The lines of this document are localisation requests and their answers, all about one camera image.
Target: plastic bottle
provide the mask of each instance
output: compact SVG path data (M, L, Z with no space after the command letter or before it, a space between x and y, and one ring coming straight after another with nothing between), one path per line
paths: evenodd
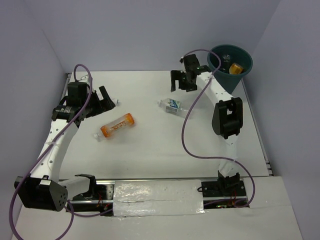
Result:
M106 125L103 125L100 128L101 131L95 133L93 135L93 137L96 140L100 141L101 139L111 137L111 135L114 132L119 131L120 129L124 129L128 126L132 126L134 124L135 124L134 118L132 117L132 115L130 113L127 113L127 114L123 115L122 117L120 117L112 122L109 122Z
M180 101L166 98L158 101L159 107L161 107L166 113L173 114L182 118L185 118L188 113L188 109L185 108Z

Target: gray wall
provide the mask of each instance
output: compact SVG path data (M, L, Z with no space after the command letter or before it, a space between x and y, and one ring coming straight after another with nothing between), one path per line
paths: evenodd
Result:
M304 240L320 239L320 1L281 0L245 79Z
M1 239L11 239L14 181L37 159L66 78L22 0L0 1L0 32L0 232ZM18 200L15 218L20 207Z
M70 72L79 61L93 71L180 69L186 52L220 43L253 53L280 0L25 1Z

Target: plastic wrap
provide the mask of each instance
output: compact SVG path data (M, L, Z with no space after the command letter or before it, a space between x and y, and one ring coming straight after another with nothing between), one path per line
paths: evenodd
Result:
M195 215L204 213L200 180L116 181L115 216Z

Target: cable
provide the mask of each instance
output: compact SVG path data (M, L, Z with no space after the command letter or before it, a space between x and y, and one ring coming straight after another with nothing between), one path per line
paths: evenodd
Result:
M89 69L83 65L83 64L77 64L75 67L74 67L74 70L73 70L73 76L74 76L74 80L76 82L78 82L78 80L76 79L76 70L78 67L83 67L86 72L88 73L88 76L89 76L89 82L90 82L90 91L89 91L89 94L88 94L88 97L86 98L86 101L84 103L84 105L82 106L82 108L80 109L80 111L71 119L71 121L55 136L55 138L52 140L52 142L56 142L57 139L64 133L64 131L80 116L80 114L86 109L86 106L88 105L89 103L89 100L90 100L90 97L91 97L91 92L92 92L92 89L93 89L93 86L92 86L92 82L93 82L93 79L92 79L92 76L91 76L91 73L89 71ZM18 195L18 192L22 186L22 184L25 183L27 177L29 176L29 174L31 173L31 171L35 168L35 166L37 166L37 164L43 159L43 157L50 151L50 149L53 147L53 145L49 145L46 150L38 157L38 159L36 160L36 162L32 165L32 167L29 169L29 171L23 176L23 178L21 179L21 181L19 182L18 186L16 187L14 193L13 193L13 196L12 196L12 199L11 199L11 202L10 202L10 207L9 207L9 224L10 224L10 228L12 230L12 233L14 234L14 236L18 239L18 240L23 240L23 238L19 235L19 233L17 232L16 230L16 227L15 227L15 223L14 223L14 218L13 218L13 210L14 210L14 205L15 205L15 200L17 198L17 195ZM71 224L73 222L73 217L71 217L71 221L70 221L70 224L69 226L71 227ZM60 236L57 238L57 240L60 240L64 235L67 234L68 230L70 229L70 227L67 228L67 230Z
M252 186L253 186L253 190L252 190L252 196L250 198L250 200L245 204L245 205L242 205L242 206L237 206L237 203L240 202L240 200L238 201L235 201L234 203L234 206L236 208L245 208L245 207L248 207L250 205L250 203L253 201L254 197L255 197L255 194L256 194L256 185L255 185L255 181L254 181L254 178L252 177L252 175L250 174L250 172L245 168L245 166L242 165L242 163L238 162L237 160L234 160L232 158L229 158L229 157L225 157L225 156L197 156L193 153L191 153L187 147L186 147L186 143L185 143L185 129L186 129L186 124L187 124L187 120L190 116L190 113L192 111L192 109L195 107L196 103L198 102L198 100L200 99L200 97L204 94L204 92L206 91L206 89L209 87L209 85L211 84L211 81L212 81L212 78L214 77L214 74L216 71L218 71L218 69L220 68L221 66L221 60L219 58L219 56L217 54L215 54L213 51L210 51L210 50L206 50L206 49L196 49L196 50L193 50L193 51L190 51L188 52L187 54L185 54L183 57L191 54L191 53L194 53L194 52L198 52L198 51L204 51L204 52L208 52L210 54L213 54L219 61L219 65L218 67L212 72L211 74L211 77L207 83L207 85L205 85L205 87L202 89L202 91L200 92L200 94L196 97L196 99L194 100L193 104L191 105L188 113L186 114L186 117L184 119L184 122L183 122L183 125L182 125L182 131L181 131L181 141L182 141L182 146L183 146L183 149L186 151L187 154L189 154L191 157L194 157L196 159L223 159L223 160L227 160L227 161L232 161L232 162L235 162L236 164L238 164L240 167L242 167L244 169L244 171L248 174L249 178L251 179L252 181Z
M109 209L109 210L107 210L107 211L103 211L103 212L96 213L96 214L92 214L92 215L82 215L82 214L78 214L78 213L75 213L75 212L72 213L72 211L69 210L66 206L64 207L64 209L65 209L67 212L69 212L69 213L71 213L71 214L74 214L75 216L81 217L81 218L93 218L93 217L97 217L97 216L102 216L102 215L107 214L107 213L109 213L109 212L111 212L111 211L113 210L113 209L111 208L111 209Z

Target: purple cable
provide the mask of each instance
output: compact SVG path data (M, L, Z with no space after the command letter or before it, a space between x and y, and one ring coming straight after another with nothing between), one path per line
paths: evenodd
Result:
M211 77L207 83L207 85L205 85L205 87L202 89L202 91L200 92L200 94L196 97L196 99L194 100L193 104L191 105L188 113L186 114L186 117L184 119L184 122L183 122L183 125L182 125L182 131L181 131L181 141L182 141L182 146L184 148L184 150L186 151L187 154L189 154L191 157L194 157L196 159L223 159L223 160L228 160L228 161L232 161L232 162L235 162L236 164L238 164L240 167L242 167L244 169L244 171L248 174L249 178L251 179L252 181L252 186L253 186L253 190L252 190L252 196L250 198L250 200L245 204L245 205L242 205L242 206L237 206L237 203L242 201L242 200L237 200L235 203L234 203L234 206L236 208L245 208L245 207L248 207L250 205L250 203L253 201L254 197L255 197L255 194L256 194L256 185L255 185L255 181L254 181L254 178L252 177L252 175L250 174L250 172L245 168L245 166L243 166L240 162L232 159L232 158L229 158L229 157L225 157L225 156L197 156L197 155L194 155L193 153L191 153L187 147L186 147L186 144L185 144L185 129L186 129L186 124L187 124L187 120L190 116L190 113L192 111L192 109L195 107L196 103L198 102L198 100L200 99L200 97L204 94L204 92L206 91L206 89L209 87L211 81L212 81L212 78L214 77L214 74L216 71L218 71L218 69L220 68L221 66L221 60L219 58L219 56L217 54L215 54L213 51L210 51L210 50L206 50L206 49L196 49L196 50L193 50L193 51L190 51L188 52L187 54L185 54L183 57L191 54L191 53L194 53L194 52L198 52L198 51L204 51L204 52L208 52L208 53L211 53L213 54L219 61L219 65L218 67L212 72L211 74Z
M71 121L55 136L55 138L52 140L52 142L56 142L57 139L64 133L64 131L77 119L77 117L80 116L80 114L86 109L86 106L88 105L89 103L89 100L90 100L90 97L91 97L91 92L92 92L92 82L93 82L93 79L92 79L92 76L91 76L91 73L89 71L89 69L83 65L83 64L77 64L75 67L74 67L74 70L73 70L73 76L74 76L74 80L77 82L78 80L76 79L76 70L78 67L83 67L86 72L88 73L88 77L89 77L89 82L90 82L90 90L89 90L89 94L88 94L88 97L86 98L86 101L84 103L84 105L82 106L82 108L80 109L80 111L71 119ZM14 223L14 219L13 219L13 210L14 210L14 204L15 204L15 200L17 198L17 195L18 195L18 192L22 186L22 184L26 181L29 173L31 173L31 171L35 168L35 166L37 166L37 164L42 160L42 158L50 151L50 149L52 148L52 144L49 145L46 150L38 157L38 159L36 160L36 162L32 165L32 167L30 168L30 170L23 176L23 178L21 179L21 181L19 182L18 186L16 187L14 193L13 193L13 196L12 196L12 199L11 199L11 202L10 202L10 207L9 207L9 224L10 224L10 228L12 230L12 233L14 234L14 236L18 239L18 240L23 240L23 238L19 235L19 233L17 232L16 230L16 227L15 227L15 223ZM71 217L71 221L70 221L70 224L68 226L68 228L64 231L64 233L58 237L56 240L60 240L64 235L67 234L67 232L69 231L72 223L73 223L73 220L74 220L74 217L72 216Z
M73 214L73 215L75 215L75 216L81 217L81 218L93 218L93 217L97 217L97 216L101 216L101 215L107 214L107 213L109 213L109 212L111 212L111 211L113 210L113 209L111 208L111 209L109 209L109 210L107 210L107 211L103 211L103 212L96 213L96 214L92 214L92 215L82 215L82 214L75 213L73 210L69 210L66 206L64 207L64 209L65 209L67 212L69 212L69 213L71 213L71 214Z

